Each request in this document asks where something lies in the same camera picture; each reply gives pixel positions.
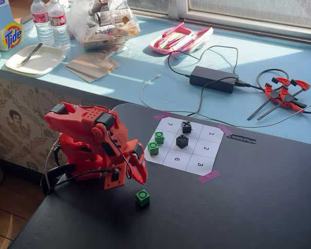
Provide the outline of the red gripper black motor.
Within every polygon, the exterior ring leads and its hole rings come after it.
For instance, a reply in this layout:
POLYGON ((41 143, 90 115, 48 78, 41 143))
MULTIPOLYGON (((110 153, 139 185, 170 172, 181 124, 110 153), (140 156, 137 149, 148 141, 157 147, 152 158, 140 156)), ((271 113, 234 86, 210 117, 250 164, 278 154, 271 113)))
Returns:
POLYGON ((131 139, 127 141, 124 153, 128 155, 134 154, 136 157, 131 157, 129 160, 132 166, 132 178, 140 184, 145 184, 147 180, 148 171, 145 164, 144 148, 138 139, 131 139))

